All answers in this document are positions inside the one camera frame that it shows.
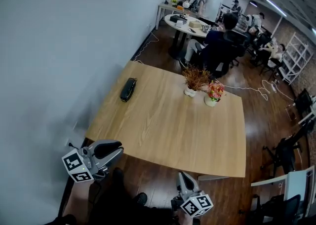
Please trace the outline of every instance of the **white flower pot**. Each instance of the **white flower pot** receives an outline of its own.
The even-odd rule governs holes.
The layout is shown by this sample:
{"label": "white flower pot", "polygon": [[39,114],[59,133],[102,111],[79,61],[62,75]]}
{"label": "white flower pot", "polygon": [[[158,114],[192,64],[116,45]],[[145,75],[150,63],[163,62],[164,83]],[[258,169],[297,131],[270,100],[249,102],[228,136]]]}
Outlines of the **white flower pot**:
{"label": "white flower pot", "polygon": [[190,89],[190,88],[188,88],[188,87],[186,87],[186,89],[184,89],[184,94],[188,95],[190,97],[194,97],[197,94],[197,92],[192,90],[192,89]]}
{"label": "white flower pot", "polygon": [[206,94],[206,96],[204,97],[204,102],[205,104],[207,104],[209,107],[214,107],[216,106],[216,103],[218,101],[212,101],[211,98]]}

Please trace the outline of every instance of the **fluorescent light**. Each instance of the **fluorescent light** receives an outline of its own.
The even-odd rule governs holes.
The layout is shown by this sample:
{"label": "fluorescent light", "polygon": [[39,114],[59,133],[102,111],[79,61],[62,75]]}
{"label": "fluorescent light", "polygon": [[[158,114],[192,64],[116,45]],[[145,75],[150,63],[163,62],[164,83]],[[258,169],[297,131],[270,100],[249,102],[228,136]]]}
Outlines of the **fluorescent light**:
{"label": "fluorescent light", "polygon": [[267,0],[272,6],[274,6],[281,14],[283,14],[286,17],[286,14],[277,6],[275,5],[271,0]]}
{"label": "fluorescent light", "polygon": [[250,4],[254,5],[255,7],[258,7],[257,4],[255,4],[254,2],[250,2]]}

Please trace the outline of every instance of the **box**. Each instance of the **box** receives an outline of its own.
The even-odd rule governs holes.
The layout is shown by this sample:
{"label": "box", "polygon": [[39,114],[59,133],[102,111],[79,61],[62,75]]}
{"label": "box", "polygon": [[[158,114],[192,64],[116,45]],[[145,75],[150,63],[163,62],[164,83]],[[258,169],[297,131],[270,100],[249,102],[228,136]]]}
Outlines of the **box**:
{"label": "box", "polygon": [[199,21],[189,22],[189,27],[199,29],[202,27],[202,24]]}

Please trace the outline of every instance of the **potted plant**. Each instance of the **potted plant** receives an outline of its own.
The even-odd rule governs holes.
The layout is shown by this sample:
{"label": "potted plant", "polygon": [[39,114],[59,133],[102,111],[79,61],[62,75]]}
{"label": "potted plant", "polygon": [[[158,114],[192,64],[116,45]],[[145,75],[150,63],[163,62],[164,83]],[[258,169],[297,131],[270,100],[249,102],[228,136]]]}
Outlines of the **potted plant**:
{"label": "potted plant", "polygon": [[217,102],[221,100],[221,97],[224,93],[224,85],[220,82],[212,81],[208,85],[207,94],[204,97],[204,102],[210,107],[214,107]]}
{"label": "potted plant", "polygon": [[187,85],[184,94],[194,97],[197,91],[201,91],[209,83],[209,75],[209,71],[201,71],[193,65],[188,65],[183,71],[183,76],[186,80],[185,84]]}

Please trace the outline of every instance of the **round white table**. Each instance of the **round white table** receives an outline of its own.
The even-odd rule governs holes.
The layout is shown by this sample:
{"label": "round white table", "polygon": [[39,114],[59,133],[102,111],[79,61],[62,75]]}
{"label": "round white table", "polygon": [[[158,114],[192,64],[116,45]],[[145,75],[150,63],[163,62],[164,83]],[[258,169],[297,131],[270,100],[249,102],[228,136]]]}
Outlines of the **round white table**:
{"label": "round white table", "polygon": [[[175,14],[166,15],[164,20],[169,26],[171,26],[171,27],[173,27],[174,29],[177,30],[176,34],[175,34],[175,37],[173,39],[172,46],[171,46],[171,48],[169,48],[169,54],[170,54],[170,56],[172,58],[174,58],[176,60],[179,60],[179,56],[178,55],[179,55],[179,52],[181,51],[181,49],[183,48],[183,45],[184,45],[184,42],[186,40],[187,34],[195,36],[195,37],[200,37],[200,38],[205,38],[207,36],[207,33],[204,33],[202,31],[202,29],[189,27],[189,23],[192,22],[192,21],[199,21],[202,25],[207,25],[207,24],[205,22],[197,19],[197,18],[193,18],[193,17],[189,16],[189,17],[186,17],[186,19],[188,20],[186,22],[186,24],[182,25],[182,27],[179,28],[179,27],[176,27],[176,23],[175,22],[170,21],[170,17],[173,16],[173,15],[175,15]],[[180,45],[179,45],[179,47],[177,47],[180,32],[183,32],[183,35],[182,35],[182,39],[181,39]]]}

